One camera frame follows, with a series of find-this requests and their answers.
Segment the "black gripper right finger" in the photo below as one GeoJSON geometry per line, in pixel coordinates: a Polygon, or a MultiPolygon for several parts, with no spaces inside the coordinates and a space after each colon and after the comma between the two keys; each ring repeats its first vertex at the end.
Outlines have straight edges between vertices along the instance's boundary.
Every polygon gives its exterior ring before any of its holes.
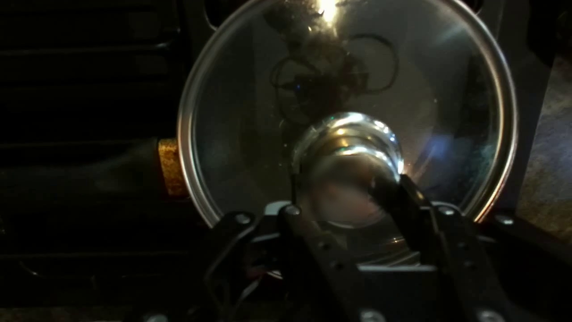
{"type": "Polygon", "coordinates": [[[435,206],[408,176],[399,179],[389,210],[407,244],[439,269],[464,322],[519,321],[471,220],[451,206],[435,206]]]}

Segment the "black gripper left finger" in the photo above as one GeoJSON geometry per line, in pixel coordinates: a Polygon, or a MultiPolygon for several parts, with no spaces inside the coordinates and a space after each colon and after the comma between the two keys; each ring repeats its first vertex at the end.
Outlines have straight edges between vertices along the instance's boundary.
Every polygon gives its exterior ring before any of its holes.
{"type": "Polygon", "coordinates": [[[305,322],[387,322],[353,256],[298,206],[280,211],[283,274],[303,305],[305,322]]]}

